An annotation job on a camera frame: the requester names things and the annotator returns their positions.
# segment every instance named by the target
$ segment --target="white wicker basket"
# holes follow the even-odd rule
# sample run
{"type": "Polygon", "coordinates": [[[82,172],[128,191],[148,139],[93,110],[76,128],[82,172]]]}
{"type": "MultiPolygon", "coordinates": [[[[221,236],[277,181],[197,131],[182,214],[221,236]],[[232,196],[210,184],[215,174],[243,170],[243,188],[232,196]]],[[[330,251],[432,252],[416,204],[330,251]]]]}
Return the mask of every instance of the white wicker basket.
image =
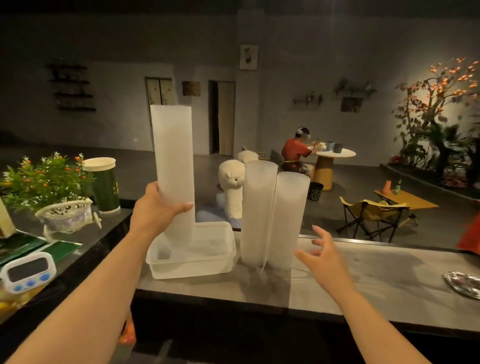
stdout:
{"type": "Polygon", "coordinates": [[[35,213],[44,224],[43,234],[46,240],[54,243],[52,237],[54,232],[72,233],[85,225],[95,222],[99,228],[102,220],[97,213],[92,213],[92,200],[67,201],[59,204],[49,205],[35,213]]]}

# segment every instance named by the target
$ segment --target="forearm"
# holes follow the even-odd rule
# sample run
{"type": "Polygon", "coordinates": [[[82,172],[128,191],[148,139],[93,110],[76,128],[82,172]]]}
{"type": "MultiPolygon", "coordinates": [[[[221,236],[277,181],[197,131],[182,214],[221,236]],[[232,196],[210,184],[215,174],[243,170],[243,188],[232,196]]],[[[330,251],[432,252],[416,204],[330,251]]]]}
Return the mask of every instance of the forearm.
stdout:
{"type": "Polygon", "coordinates": [[[427,364],[429,361],[360,293],[336,299],[366,364],[427,364]]]}
{"type": "Polygon", "coordinates": [[[150,242],[129,233],[7,363],[108,363],[150,242]]]}

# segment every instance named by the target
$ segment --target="large green cup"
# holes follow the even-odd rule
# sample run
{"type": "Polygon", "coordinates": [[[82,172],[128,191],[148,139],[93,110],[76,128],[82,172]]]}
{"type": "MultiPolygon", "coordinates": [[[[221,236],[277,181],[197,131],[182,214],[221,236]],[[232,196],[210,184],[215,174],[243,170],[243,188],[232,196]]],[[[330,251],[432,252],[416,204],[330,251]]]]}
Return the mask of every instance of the large green cup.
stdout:
{"type": "Polygon", "coordinates": [[[84,170],[93,174],[93,196],[101,214],[120,210],[119,186],[115,177],[115,159],[99,157],[84,160],[84,170]]]}

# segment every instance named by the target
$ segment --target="stack of plastic cups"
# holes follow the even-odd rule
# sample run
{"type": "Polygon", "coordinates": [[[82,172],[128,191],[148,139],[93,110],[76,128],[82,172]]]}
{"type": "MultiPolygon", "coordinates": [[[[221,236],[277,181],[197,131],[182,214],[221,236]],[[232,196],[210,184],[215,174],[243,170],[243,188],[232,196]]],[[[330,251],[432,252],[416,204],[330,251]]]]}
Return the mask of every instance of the stack of plastic cups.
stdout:
{"type": "Polygon", "coordinates": [[[248,162],[243,185],[241,260],[261,267],[266,255],[278,166],[266,160],[248,162]]]}
{"type": "MultiPolygon", "coordinates": [[[[158,187],[169,204],[194,202],[192,108],[151,105],[150,113],[158,187]]],[[[194,226],[193,208],[176,216],[163,237],[169,246],[185,248],[193,242],[194,226]]]]}
{"type": "Polygon", "coordinates": [[[291,269],[309,185],[310,178],[300,173],[277,176],[267,245],[267,260],[274,269],[291,269]]]}

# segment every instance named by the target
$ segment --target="white timer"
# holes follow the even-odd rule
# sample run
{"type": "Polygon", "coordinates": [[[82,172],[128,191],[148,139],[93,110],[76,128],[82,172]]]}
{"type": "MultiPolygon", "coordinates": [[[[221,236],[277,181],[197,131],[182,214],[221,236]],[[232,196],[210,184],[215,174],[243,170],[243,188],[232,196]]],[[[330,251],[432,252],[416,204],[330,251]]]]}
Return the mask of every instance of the white timer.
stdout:
{"type": "Polygon", "coordinates": [[[46,252],[32,253],[3,266],[0,278],[5,291],[25,293],[50,282],[57,274],[52,256],[46,252]]]}

